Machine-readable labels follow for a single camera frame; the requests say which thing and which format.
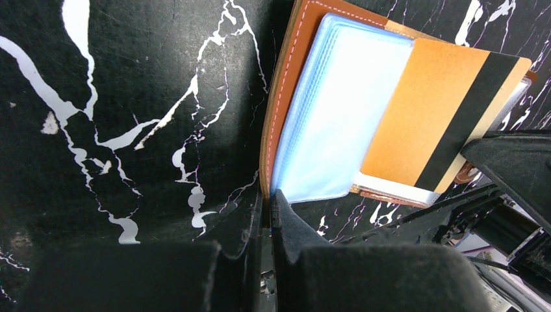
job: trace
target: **cable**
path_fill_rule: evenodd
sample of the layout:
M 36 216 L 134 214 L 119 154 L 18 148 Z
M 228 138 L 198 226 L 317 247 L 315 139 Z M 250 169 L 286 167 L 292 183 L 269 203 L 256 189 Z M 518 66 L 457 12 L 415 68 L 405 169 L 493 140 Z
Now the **cable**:
M 511 273 L 511 270 L 509 269 L 508 266 L 498 263 L 496 261 L 491 261 L 488 259 L 482 259 L 482 258 L 471 257 L 471 256 L 468 256 L 467 259 L 469 259 L 471 262 L 481 263 L 483 265 L 489 265 L 490 267 L 500 268 L 502 270 L 505 270 L 508 273 Z

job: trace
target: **black marble surface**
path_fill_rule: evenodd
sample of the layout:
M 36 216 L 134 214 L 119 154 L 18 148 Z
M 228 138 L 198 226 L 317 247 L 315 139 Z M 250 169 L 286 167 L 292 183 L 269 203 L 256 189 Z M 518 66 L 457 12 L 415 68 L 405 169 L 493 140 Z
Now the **black marble surface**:
M 531 58 L 539 79 L 502 129 L 549 129 L 546 1 L 351 2 L 443 40 Z M 0 310 L 16 304 L 48 248 L 190 242 L 256 197 L 291 7 L 0 3 Z M 414 210 L 355 194 L 293 208 L 331 242 Z

